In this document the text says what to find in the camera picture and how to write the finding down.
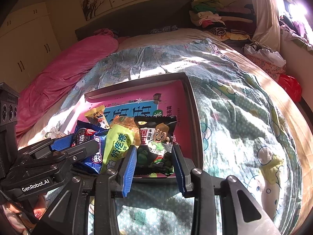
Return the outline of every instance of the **metal bolt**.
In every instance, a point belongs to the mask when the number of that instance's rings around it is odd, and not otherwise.
[[[193,174],[196,174],[196,175],[200,175],[202,173],[202,170],[199,168],[194,168],[191,171],[193,172]]]
[[[228,181],[233,182],[233,183],[237,182],[237,178],[235,176],[228,176],[227,179]]]
[[[74,183],[79,182],[79,181],[80,181],[80,176],[72,177],[72,181],[73,181]]]
[[[108,169],[108,170],[106,171],[106,173],[107,173],[108,175],[114,175],[114,174],[116,173],[116,170],[115,170],[115,169]]]

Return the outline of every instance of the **blue patterned quilt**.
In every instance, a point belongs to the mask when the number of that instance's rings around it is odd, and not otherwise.
[[[203,169],[221,178],[237,176],[281,234],[288,234],[301,206],[302,175],[294,140],[256,77],[221,54],[210,39],[128,49],[102,59],[70,92],[58,112],[59,123],[66,118],[60,114],[68,114],[88,91],[175,72],[185,72],[193,87],[201,121]],[[122,234],[190,234],[192,212],[193,199],[182,198],[176,186],[133,184],[128,197],[117,200]],[[221,234],[219,208],[217,217]]]

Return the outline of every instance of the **dark gray headboard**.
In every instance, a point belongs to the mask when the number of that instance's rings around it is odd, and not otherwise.
[[[119,37],[148,34],[150,30],[176,25],[192,28],[189,10],[193,0],[149,0],[112,11],[78,28],[75,33],[80,41],[101,29],[115,29]]]

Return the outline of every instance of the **fingernail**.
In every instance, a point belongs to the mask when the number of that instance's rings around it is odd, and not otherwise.
[[[39,219],[41,217],[41,214],[39,212],[36,212],[35,217]]]

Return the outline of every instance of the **blue gripper pad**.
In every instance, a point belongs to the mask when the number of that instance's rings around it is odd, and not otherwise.
[[[125,198],[127,194],[130,192],[131,183],[133,182],[135,167],[137,163],[137,151],[136,147],[131,149],[131,155],[129,157],[128,164],[126,166],[124,176],[123,176],[123,188],[122,188],[122,195]]]
[[[172,147],[172,162],[174,166],[174,172],[175,172],[179,191],[182,193],[183,196],[185,196],[185,193],[187,191],[186,184],[185,184],[185,174],[178,160],[174,147]]]
[[[51,144],[52,150],[61,151],[71,146],[71,142],[73,139],[73,133],[67,136],[64,136],[59,139],[55,139],[54,143]]]

